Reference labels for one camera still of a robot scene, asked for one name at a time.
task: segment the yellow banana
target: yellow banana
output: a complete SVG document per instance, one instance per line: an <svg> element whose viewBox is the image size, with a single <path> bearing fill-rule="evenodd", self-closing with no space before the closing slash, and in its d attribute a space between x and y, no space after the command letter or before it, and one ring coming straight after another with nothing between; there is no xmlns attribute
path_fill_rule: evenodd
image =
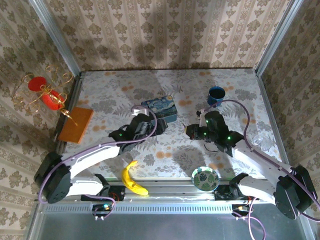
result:
<svg viewBox="0 0 320 240"><path fill-rule="evenodd" d="M135 194L146 196L148 195L148 190L137 184L135 181L133 181L129 175L129 169L135 166L137 163L138 161L132 161L129 163L128 166L126 166L122 170L122 182L128 189L130 189Z"/></svg>

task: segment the wooden board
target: wooden board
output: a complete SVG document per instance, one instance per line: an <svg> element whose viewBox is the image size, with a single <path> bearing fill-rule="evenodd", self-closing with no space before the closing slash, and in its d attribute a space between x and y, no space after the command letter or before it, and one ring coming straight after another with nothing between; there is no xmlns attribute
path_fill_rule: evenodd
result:
<svg viewBox="0 0 320 240"><path fill-rule="evenodd" d="M77 106L74 107L70 113L70 116L78 124L78 126L76 126L75 123L68 118L62 128L58 140L79 144L85 134L93 113L94 111L92 109Z"/></svg>

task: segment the small plate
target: small plate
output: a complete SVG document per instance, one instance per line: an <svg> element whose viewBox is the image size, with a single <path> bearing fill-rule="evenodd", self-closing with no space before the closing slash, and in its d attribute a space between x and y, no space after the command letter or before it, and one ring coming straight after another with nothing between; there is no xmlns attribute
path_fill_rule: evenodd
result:
<svg viewBox="0 0 320 240"><path fill-rule="evenodd" d="M219 185L219 176L212 168L200 166L193 171L191 181L198 189L212 192Z"/></svg>

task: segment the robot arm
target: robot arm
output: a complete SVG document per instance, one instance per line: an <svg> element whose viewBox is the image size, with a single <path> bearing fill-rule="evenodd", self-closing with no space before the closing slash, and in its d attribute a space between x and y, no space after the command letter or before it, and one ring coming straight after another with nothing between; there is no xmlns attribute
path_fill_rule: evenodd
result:
<svg viewBox="0 0 320 240"><path fill-rule="evenodd" d="M98 144L77 154L66 154L64 156L50 152L36 172L34 181L41 187L45 179L48 179L42 193L49 204L57 203L63 198L72 195L106 195L107 197L111 186L103 176L96 174L88 178L78 177L77 175L101 161L131 151L136 145L143 142L143 138L152 133L155 126L154 123L155 120L151 116L137 114L130 124L111 132L107 137L108 143L119 142L119 144ZM152 136L161 135L167 127L168 125L164 119L158 119L156 130ZM123 143L132 140L141 141Z"/></svg>
<svg viewBox="0 0 320 240"><path fill-rule="evenodd" d="M249 148L244 136L230 131L218 111L199 112L199 116L201 124L192 124L185 128L185 133L190 139L214 142L221 152L246 163L266 178L255 179L246 173L240 173L230 181L227 194L227 188L217 188L220 196L230 196L230 200L241 196L257 197L276 205L290 219L296 219L310 207L312 199L282 171L285 169L293 174L310 192L316 194L310 175L304 167L292 167L277 161L259 148L254 146ZM277 163L279 167L266 161L262 156Z"/></svg>

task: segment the blue mug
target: blue mug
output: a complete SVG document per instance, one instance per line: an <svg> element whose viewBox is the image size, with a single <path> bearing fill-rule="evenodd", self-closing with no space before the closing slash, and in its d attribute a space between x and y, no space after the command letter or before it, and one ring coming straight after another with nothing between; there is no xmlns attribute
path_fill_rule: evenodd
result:
<svg viewBox="0 0 320 240"><path fill-rule="evenodd" d="M211 106L212 104L215 104L218 102L218 104L215 105L214 108L219 107L225 95L226 95L226 91L222 87L213 86L209 90L207 103Z"/></svg>

